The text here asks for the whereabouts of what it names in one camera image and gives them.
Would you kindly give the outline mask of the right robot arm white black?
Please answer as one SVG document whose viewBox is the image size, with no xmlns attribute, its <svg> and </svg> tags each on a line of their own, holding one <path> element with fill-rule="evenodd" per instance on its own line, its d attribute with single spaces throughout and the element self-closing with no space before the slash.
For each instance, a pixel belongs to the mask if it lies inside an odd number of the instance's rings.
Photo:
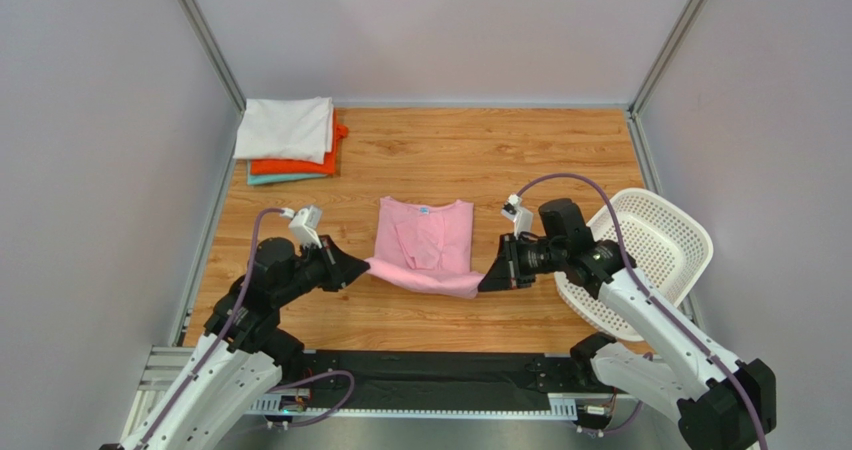
<svg viewBox="0 0 852 450">
<path fill-rule="evenodd" d="M 760 359 L 745 362 L 719 345 L 666 300 L 627 252 L 618 220 L 614 239 L 596 239 L 578 205 L 556 199 L 539 207 L 545 233 L 536 236 L 520 196 L 511 195 L 502 212 L 515 229 L 500 236 L 479 291 L 527 288 L 540 275 L 563 274 L 617 313 L 662 358 L 649 361 L 599 332 L 571 351 L 592 380 L 667 416 L 692 449 L 767 448 L 777 424 L 774 372 Z"/>
</svg>

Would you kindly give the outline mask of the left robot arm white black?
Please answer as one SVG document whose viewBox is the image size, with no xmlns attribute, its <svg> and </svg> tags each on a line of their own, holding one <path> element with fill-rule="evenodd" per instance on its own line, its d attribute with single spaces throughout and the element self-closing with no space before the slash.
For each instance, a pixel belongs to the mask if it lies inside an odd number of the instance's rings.
<svg viewBox="0 0 852 450">
<path fill-rule="evenodd" d="M 189 361 L 117 448 L 214 448 L 261 396 L 308 375 L 304 343 L 280 327 L 282 307 L 315 289 L 340 291 L 369 268 L 327 235 L 301 247 L 281 237 L 255 244 Z"/>
</svg>

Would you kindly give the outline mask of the pink t shirt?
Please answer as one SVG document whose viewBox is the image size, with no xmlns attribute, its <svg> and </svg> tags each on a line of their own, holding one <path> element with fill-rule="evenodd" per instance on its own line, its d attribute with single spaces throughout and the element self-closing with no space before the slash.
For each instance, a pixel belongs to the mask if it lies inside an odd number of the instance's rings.
<svg viewBox="0 0 852 450">
<path fill-rule="evenodd" d="M 380 199 L 368 274 L 424 294 L 473 299 L 483 275 L 471 268 L 474 204 L 445 206 Z"/>
</svg>

